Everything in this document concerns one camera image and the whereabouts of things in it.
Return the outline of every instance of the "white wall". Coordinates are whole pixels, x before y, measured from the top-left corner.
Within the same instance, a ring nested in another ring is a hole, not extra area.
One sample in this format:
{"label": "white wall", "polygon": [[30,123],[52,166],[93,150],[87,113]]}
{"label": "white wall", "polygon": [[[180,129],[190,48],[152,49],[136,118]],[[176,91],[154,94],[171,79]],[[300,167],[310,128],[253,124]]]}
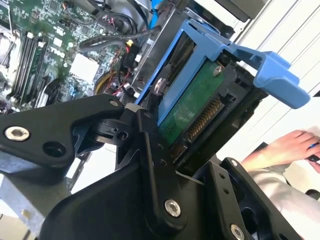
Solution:
{"label": "white wall", "polygon": [[[300,86],[314,95],[320,90],[319,9],[320,0],[273,0],[238,43],[277,52],[292,64],[290,70],[300,78]],[[217,156],[243,160],[289,111],[292,110],[283,103],[267,97]]]}

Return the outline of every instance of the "hand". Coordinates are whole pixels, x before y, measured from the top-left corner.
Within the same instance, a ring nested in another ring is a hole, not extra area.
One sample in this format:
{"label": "hand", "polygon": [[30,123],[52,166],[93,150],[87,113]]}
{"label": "hand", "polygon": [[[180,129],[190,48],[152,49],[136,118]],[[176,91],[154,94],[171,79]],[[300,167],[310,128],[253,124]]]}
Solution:
{"label": "hand", "polygon": [[296,130],[282,136],[260,151],[250,154],[242,165],[247,171],[263,169],[271,166],[290,164],[311,155],[320,156],[319,137],[313,133]]}
{"label": "hand", "polygon": [[302,160],[311,155],[320,155],[320,138],[311,132],[296,130],[282,136],[263,149],[263,154],[273,165],[290,164],[296,160]]}
{"label": "hand", "polygon": [[310,165],[314,168],[314,170],[320,174],[320,164],[319,163],[316,163],[316,162],[312,162],[312,161],[309,161]]}

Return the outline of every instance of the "screw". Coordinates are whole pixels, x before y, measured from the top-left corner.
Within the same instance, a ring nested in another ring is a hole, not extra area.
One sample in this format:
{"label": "screw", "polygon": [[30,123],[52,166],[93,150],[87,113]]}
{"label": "screw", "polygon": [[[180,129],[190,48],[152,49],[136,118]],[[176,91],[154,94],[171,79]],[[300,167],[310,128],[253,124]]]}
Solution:
{"label": "screw", "polygon": [[26,209],[22,209],[21,215],[24,216],[26,219],[30,218],[30,212]]}
{"label": "screw", "polygon": [[22,142],[30,137],[30,132],[21,126],[11,126],[4,131],[7,139],[16,142]]}
{"label": "screw", "polygon": [[115,106],[115,107],[118,107],[119,106],[119,104],[116,102],[116,101],[110,101],[110,104],[111,105],[113,105],[113,106]]}
{"label": "screw", "polygon": [[143,115],[145,115],[149,119],[152,119],[152,115],[148,112],[145,112]]}
{"label": "screw", "polygon": [[222,66],[217,66],[214,70],[213,70],[213,73],[212,75],[214,77],[217,77],[220,75],[220,73],[222,73]]}
{"label": "screw", "polygon": [[237,240],[245,240],[244,232],[240,229],[240,227],[238,227],[235,224],[231,224],[230,229],[231,229],[233,236],[235,236],[235,238]]}
{"label": "screw", "polygon": [[160,159],[160,164],[161,164],[162,166],[164,166],[164,167],[167,166],[167,162],[166,162],[165,160],[163,160],[163,159]]}
{"label": "screw", "polygon": [[238,163],[235,160],[231,160],[233,166],[238,167]]}
{"label": "screw", "polygon": [[170,214],[172,217],[179,217],[181,214],[181,209],[179,204],[173,200],[173,199],[168,199],[164,202],[164,208],[167,211],[168,214]]}

